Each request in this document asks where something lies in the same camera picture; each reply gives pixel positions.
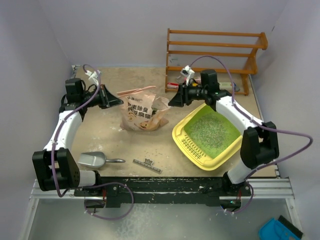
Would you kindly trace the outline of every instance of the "beige floor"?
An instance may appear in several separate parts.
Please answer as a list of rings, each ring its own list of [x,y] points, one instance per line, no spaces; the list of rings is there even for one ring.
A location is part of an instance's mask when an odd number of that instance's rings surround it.
[[[171,99],[175,94],[164,91],[165,69],[162,67],[104,67],[99,70],[102,72],[102,83],[113,94],[146,86],[157,86],[154,90],[157,95],[168,99]],[[176,76],[176,73],[171,73],[169,80],[175,82]],[[76,77],[86,82],[88,79],[82,69],[78,70]],[[234,75],[233,77],[235,83],[241,86],[240,76]],[[220,74],[218,80],[220,82],[229,81],[226,74]],[[249,96],[237,95],[236,100],[254,116],[260,117],[251,88]],[[185,157],[172,139],[174,126],[202,103],[202,101],[193,101],[190,106],[170,109],[166,115],[169,123],[152,132],[122,130],[118,106],[105,110],[99,107],[89,108],[76,133],[71,150],[72,155],[78,161],[83,152],[101,151],[110,159],[126,160],[126,163],[104,165],[99,169],[102,176],[222,176],[240,160],[239,152],[218,169],[204,171]],[[145,158],[154,161],[154,166],[162,170],[161,175],[133,163],[133,159],[143,161]],[[255,176],[275,177],[275,167],[264,168]]]

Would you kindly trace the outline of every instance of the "silver scoop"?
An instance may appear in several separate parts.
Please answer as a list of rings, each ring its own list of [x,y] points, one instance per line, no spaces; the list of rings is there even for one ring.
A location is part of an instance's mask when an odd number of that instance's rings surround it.
[[[91,168],[100,168],[105,163],[125,163],[123,159],[113,158],[107,159],[106,155],[101,151],[92,151],[92,152],[83,152],[80,155],[78,161],[79,164],[91,167]]]

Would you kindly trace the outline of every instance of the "wooden rack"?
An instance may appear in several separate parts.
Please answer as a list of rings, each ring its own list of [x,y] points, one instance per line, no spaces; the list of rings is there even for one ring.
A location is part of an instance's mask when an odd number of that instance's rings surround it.
[[[223,43],[223,42],[197,42],[197,41],[170,41],[170,34],[188,34],[188,35],[213,35],[213,36],[234,36],[234,37],[256,37],[255,44],[243,44],[243,43]],[[247,48],[251,49],[250,53],[230,53],[230,52],[206,52],[206,51],[177,51],[170,50],[170,45],[183,45],[183,46],[204,46],[204,47],[227,47],[227,48]],[[169,56],[171,54],[178,55],[210,55],[220,57],[235,57],[235,58],[247,58],[243,68],[229,69],[232,74],[240,74],[243,86],[243,92],[236,92],[236,94],[242,94],[247,96],[249,94],[248,87],[248,75],[256,74],[258,72],[256,64],[256,53],[258,49],[266,50],[268,47],[268,41],[266,34],[261,33],[241,33],[241,32],[217,32],[217,31],[189,31],[189,30],[170,30],[168,28],[166,39],[166,64],[165,64],[165,92],[177,91],[176,89],[168,88],[168,72],[169,71],[181,71],[182,66],[169,66]],[[195,72],[201,72],[207,68],[205,67],[193,67]],[[226,73],[224,68],[215,68],[217,73]]]

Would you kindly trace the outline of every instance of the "green litter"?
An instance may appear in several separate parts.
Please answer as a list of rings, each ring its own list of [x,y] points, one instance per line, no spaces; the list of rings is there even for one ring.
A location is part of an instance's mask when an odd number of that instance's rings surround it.
[[[186,134],[206,155],[215,159],[241,134],[223,115],[204,106],[184,126]]]

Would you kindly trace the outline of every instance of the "gray floor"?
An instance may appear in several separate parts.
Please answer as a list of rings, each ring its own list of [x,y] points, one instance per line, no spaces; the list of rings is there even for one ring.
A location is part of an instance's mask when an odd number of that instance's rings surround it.
[[[116,217],[129,208],[103,209],[98,214]],[[234,216],[220,207],[185,204],[135,204],[119,221],[105,221],[84,214],[79,199],[41,199],[30,240],[258,240],[259,229],[271,218],[289,212],[284,199],[254,199],[248,209]]]

